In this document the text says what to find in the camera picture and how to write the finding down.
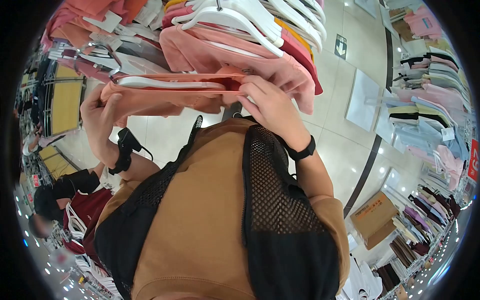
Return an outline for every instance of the sleeve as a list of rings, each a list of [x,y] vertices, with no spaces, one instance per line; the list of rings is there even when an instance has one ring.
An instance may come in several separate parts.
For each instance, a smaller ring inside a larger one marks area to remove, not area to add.
[[[338,259],[340,267],[340,285],[338,293],[345,285],[350,272],[350,250],[348,247],[347,229],[343,219],[343,205],[340,200],[327,198],[316,200],[317,197],[310,199],[312,208],[332,234],[338,248]]]

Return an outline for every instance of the folded clothes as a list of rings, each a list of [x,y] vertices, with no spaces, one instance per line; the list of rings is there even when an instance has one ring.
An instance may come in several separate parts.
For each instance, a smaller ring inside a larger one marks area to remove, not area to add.
[[[128,116],[177,116],[184,107],[190,107],[206,113],[219,113],[222,106],[229,107],[237,101],[240,83],[245,73],[240,69],[227,66],[216,74],[149,74],[140,77],[165,82],[215,82],[226,90],[194,89],[171,90],[158,88],[130,88],[109,82],[102,91],[100,100],[108,101],[114,93],[121,93],[122,99],[116,106],[115,126],[126,127]]]

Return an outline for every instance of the pink sweatshirt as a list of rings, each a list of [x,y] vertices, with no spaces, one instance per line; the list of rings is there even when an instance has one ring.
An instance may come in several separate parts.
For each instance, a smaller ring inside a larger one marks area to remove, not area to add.
[[[265,57],[255,58],[205,43],[209,40]],[[297,101],[299,110],[313,113],[315,83],[310,73],[289,54],[279,58],[261,45],[210,29],[181,25],[165,28],[160,45],[172,71],[215,73],[223,66],[235,66],[247,74],[259,75]]]

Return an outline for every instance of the white display stand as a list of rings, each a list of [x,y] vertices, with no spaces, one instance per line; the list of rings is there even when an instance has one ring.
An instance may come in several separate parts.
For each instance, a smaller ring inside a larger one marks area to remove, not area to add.
[[[364,11],[368,12],[373,18],[377,18],[377,11],[375,6],[379,5],[377,1],[374,0],[354,0],[355,4],[363,8]]]
[[[392,97],[387,89],[384,90],[384,97]],[[390,122],[390,114],[386,104],[380,105],[380,113],[378,114],[377,125],[375,126],[375,133],[378,134],[387,143],[392,144],[395,127]]]
[[[376,106],[366,105],[365,100],[377,99],[379,88],[372,78],[356,69],[350,104],[345,118],[368,132],[372,128]]]

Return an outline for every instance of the cardboard box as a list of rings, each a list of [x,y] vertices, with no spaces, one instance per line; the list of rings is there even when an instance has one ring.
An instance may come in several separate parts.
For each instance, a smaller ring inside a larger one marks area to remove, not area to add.
[[[396,229],[392,217],[398,213],[390,199],[383,192],[378,192],[350,216],[367,250],[375,247]]]

